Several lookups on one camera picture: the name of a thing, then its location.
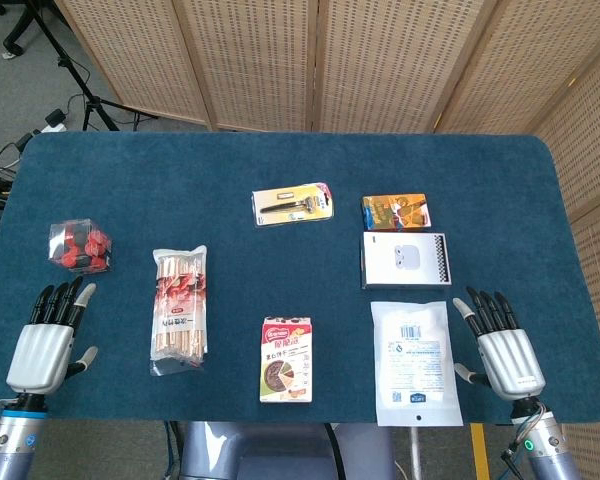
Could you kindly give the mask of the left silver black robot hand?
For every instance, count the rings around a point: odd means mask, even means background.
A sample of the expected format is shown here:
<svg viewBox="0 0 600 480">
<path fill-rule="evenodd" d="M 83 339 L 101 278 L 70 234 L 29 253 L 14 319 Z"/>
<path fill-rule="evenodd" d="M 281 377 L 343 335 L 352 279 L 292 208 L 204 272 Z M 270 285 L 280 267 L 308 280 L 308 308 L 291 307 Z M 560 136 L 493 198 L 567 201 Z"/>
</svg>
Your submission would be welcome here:
<svg viewBox="0 0 600 480">
<path fill-rule="evenodd" d="M 45 287 L 34 303 L 28 323 L 19 335 L 7 385 L 18 394 L 49 395 L 63 382 L 89 369 L 98 348 L 89 347 L 71 359 L 75 338 L 96 285 L 70 283 Z"/>
</svg>

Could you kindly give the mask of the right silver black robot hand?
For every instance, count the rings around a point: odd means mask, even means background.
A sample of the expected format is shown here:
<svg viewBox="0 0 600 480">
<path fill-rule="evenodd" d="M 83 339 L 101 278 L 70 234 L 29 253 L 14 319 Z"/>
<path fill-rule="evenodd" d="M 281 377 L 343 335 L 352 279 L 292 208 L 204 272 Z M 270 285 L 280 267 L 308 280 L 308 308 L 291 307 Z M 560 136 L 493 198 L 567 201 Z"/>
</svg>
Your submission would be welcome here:
<svg viewBox="0 0 600 480">
<path fill-rule="evenodd" d="M 485 371 L 477 373 L 461 363 L 455 373 L 470 384 L 491 388 L 506 401 L 538 396 L 546 386 L 535 350 L 516 315 L 500 292 L 489 295 L 469 287 L 473 304 L 455 297 L 452 303 L 474 335 Z"/>
</svg>

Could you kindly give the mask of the transparent box red black capsules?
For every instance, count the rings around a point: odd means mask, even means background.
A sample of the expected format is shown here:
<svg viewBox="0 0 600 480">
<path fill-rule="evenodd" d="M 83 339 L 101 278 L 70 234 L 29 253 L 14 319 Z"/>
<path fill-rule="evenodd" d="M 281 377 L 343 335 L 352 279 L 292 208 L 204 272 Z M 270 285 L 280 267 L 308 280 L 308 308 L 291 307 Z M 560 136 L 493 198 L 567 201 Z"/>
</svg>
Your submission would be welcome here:
<svg viewBox="0 0 600 480">
<path fill-rule="evenodd" d="M 79 274 L 101 273 L 111 268 L 111 237 L 91 219 L 52 224 L 48 259 Z"/>
</svg>

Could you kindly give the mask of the white earbuds box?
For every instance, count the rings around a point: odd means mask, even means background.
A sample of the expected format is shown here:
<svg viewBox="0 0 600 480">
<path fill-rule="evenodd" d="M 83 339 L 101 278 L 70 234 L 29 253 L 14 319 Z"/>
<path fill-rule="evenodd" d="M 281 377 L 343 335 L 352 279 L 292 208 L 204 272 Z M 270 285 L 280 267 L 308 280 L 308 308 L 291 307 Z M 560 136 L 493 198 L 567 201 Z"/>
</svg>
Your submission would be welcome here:
<svg viewBox="0 0 600 480">
<path fill-rule="evenodd" d="M 364 232 L 363 288 L 438 288 L 452 285 L 443 233 Z"/>
</svg>

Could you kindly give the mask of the orange small package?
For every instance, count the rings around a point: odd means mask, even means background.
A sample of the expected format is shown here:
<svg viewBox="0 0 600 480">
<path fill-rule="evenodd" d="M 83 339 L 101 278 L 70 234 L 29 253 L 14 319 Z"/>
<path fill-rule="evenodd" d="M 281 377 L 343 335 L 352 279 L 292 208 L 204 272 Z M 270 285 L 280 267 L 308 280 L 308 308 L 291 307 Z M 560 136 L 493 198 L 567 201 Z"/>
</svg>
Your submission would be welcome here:
<svg viewBox="0 0 600 480">
<path fill-rule="evenodd" d="M 362 198 L 366 231 L 415 231 L 431 226 L 427 197 L 423 193 L 369 195 Z"/>
</svg>

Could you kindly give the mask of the red white wafer box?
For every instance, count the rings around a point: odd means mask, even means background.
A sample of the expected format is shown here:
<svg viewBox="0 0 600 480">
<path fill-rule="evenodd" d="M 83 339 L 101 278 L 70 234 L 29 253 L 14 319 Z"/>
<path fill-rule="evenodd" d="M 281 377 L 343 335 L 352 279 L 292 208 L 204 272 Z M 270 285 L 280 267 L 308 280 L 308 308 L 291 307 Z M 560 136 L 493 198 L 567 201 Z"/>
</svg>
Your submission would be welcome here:
<svg viewBox="0 0 600 480">
<path fill-rule="evenodd" d="M 313 329 L 309 317 L 267 317 L 261 331 L 261 403 L 311 403 Z"/>
</svg>

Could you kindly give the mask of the white pouch with barcode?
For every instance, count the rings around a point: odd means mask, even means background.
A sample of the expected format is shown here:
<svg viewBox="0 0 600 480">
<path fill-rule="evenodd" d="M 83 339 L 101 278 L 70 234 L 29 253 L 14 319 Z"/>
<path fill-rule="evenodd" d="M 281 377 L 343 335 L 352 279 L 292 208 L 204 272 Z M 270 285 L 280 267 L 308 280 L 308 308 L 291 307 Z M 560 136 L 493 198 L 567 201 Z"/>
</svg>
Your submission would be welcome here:
<svg viewBox="0 0 600 480">
<path fill-rule="evenodd" d="M 374 301 L 370 307 L 377 424 L 461 426 L 446 303 Z"/>
</svg>

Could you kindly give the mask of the white table leg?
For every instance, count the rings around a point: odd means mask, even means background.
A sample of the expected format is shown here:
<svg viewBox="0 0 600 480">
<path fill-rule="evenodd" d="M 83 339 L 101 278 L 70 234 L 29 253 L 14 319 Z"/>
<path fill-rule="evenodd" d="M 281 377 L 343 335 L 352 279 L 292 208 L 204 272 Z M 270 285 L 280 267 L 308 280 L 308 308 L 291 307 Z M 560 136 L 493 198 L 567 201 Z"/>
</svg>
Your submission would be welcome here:
<svg viewBox="0 0 600 480">
<path fill-rule="evenodd" d="M 411 480 L 422 480 L 419 431 L 417 427 L 409 429 L 411 451 Z"/>
</svg>

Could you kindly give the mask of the bamboo chopsticks plastic pack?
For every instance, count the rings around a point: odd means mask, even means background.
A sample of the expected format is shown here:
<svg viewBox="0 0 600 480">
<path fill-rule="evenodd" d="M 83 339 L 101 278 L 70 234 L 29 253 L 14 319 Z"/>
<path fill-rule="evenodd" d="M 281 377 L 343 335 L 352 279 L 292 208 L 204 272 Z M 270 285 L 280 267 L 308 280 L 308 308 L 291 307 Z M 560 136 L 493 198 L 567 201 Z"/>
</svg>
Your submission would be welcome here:
<svg viewBox="0 0 600 480">
<path fill-rule="evenodd" d="M 207 342 L 207 247 L 156 249 L 150 373 L 166 376 L 202 367 Z"/>
</svg>

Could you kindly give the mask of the white power strip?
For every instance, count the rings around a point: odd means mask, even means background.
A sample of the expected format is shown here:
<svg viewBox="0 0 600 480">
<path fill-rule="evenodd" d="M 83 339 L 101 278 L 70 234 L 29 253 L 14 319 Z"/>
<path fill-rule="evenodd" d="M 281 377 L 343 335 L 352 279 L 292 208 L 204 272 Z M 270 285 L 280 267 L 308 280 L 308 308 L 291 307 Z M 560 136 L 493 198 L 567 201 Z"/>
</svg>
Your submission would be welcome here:
<svg viewBox="0 0 600 480">
<path fill-rule="evenodd" d="M 42 133 L 59 133 L 66 131 L 66 114 L 61 109 L 55 109 L 45 117 L 46 125 Z"/>
</svg>

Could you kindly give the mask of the blue felt table cloth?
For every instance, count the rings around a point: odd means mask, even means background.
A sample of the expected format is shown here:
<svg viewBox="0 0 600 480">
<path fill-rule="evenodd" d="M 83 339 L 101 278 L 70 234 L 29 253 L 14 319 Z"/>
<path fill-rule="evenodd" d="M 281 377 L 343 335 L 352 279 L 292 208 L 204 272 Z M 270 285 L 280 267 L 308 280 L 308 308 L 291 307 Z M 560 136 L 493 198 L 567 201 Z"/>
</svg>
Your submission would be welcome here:
<svg viewBox="0 0 600 480">
<path fill-rule="evenodd" d="M 328 220 L 258 227 L 253 191 L 326 183 Z M 448 288 L 361 285 L 361 200 L 424 193 L 446 236 Z M 56 418 L 375 420 L 374 301 L 499 291 L 534 346 L 563 422 L 600 421 L 600 333 L 547 146 L 533 136 L 65 132 L 26 146 L 0 222 L 0 399 L 40 291 L 70 281 L 49 228 L 92 219 L 112 239 L 75 352 L 99 350 L 49 398 Z M 207 247 L 208 354 L 150 373 L 158 248 Z M 267 317 L 309 317 L 311 403 L 261 403 Z"/>
</svg>

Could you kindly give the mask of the grey-blue robot torso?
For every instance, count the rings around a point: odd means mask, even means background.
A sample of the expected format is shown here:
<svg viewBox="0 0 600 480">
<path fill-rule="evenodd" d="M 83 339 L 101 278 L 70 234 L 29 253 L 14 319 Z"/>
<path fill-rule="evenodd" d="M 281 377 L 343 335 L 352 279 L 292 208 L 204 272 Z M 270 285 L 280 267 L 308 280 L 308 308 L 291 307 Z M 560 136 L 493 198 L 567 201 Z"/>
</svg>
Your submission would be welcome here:
<svg viewBox="0 0 600 480">
<path fill-rule="evenodd" d="M 391 431 L 374 423 L 188 424 L 178 480 L 395 480 Z"/>
</svg>

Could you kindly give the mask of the black tripod stand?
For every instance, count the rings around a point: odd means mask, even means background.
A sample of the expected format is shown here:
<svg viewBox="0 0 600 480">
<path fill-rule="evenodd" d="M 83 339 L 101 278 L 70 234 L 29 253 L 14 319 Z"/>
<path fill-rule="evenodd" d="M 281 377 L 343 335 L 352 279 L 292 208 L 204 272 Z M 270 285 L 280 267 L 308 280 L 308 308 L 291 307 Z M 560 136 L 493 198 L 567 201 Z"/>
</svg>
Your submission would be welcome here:
<svg viewBox="0 0 600 480">
<path fill-rule="evenodd" d="M 46 39 L 55 50 L 57 54 L 57 65 L 60 68 L 64 68 L 68 71 L 81 91 L 81 97 L 83 99 L 83 131 L 87 131 L 89 127 L 93 127 L 93 125 L 90 123 L 90 117 L 92 113 L 95 113 L 100 118 L 101 122 L 109 131 L 119 131 L 119 126 L 124 125 L 125 122 L 114 120 L 105 110 L 106 107 L 112 107 L 117 110 L 131 113 L 133 115 L 133 119 L 130 121 L 130 124 L 132 125 L 133 131 L 138 129 L 138 126 L 142 121 L 145 121 L 146 119 L 157 119 L 157 116 L 154 114 L 128 107 L 114 101 L 106 100 L 98 95 L 95 95 L 90 90 L 87 80 L 78 72 L 74 59 L 66 52 L 59 41 L 54 37 L 51 30 L 45 24 L 41 14 L 38 12 L 38 8 L 34 5 L 34 1 L 24 0 L 24 2 L 27 7 L 27 12 L 32 15 L 33 20 L 39 26 Z"/>
</svg>

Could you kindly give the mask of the wicker folding screen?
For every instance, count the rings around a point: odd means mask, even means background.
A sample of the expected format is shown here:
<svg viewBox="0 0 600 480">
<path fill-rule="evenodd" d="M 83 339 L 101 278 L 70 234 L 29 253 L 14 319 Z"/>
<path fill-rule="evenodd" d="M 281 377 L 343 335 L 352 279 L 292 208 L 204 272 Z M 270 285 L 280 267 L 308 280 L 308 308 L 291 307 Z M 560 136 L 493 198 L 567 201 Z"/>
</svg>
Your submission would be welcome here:
<svg viewBox="0 0 600 480">
<path fill-rule="evenodd" d="M 600 329 L 600 0 L 56 0 L 124 105 L 243 131 L 525 133 Z M 600 423 L 567 430 L 600 480 Z"/>
</svg>

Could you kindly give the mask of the black office chair base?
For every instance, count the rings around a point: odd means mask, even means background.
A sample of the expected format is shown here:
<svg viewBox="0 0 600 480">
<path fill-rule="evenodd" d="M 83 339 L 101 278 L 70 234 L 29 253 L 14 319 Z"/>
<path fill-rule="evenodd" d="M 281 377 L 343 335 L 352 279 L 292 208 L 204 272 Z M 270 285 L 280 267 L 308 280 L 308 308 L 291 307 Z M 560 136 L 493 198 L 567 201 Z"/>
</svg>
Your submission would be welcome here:
<svg viewBox="0 0 600 480">
<path fill-rule="evenodd" d="M 0 0 L 0 16 L 6 14 L 7 6 L 13 5 L 23 5 L 24 11 L 11 32 L 3 41 L 3 46 L 6 49 L 6 53 L 9 55 L 9 57 L 21 56 L 24 53 L 23 48 L 17 44 L 17 40 L 27 30 L 33 21 L 33 16 L 29 12 L 26 0 Z"/>
</svg>

